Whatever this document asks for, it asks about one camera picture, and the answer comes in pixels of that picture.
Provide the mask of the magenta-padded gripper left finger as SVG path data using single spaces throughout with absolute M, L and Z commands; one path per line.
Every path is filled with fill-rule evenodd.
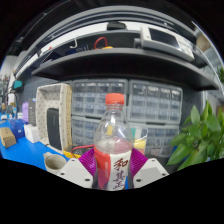
M 97 183 L 94 149 L 88 150 L 79 159 L 71 158 L 58 176 L 78 186 L 92 188 Z

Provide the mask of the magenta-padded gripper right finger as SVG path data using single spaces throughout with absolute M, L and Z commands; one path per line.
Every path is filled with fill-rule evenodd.
M 144 187 L 168 175 L 156 158 L 148 159 L 138 150 L 132 150 L 128 171 L 129 189 Z

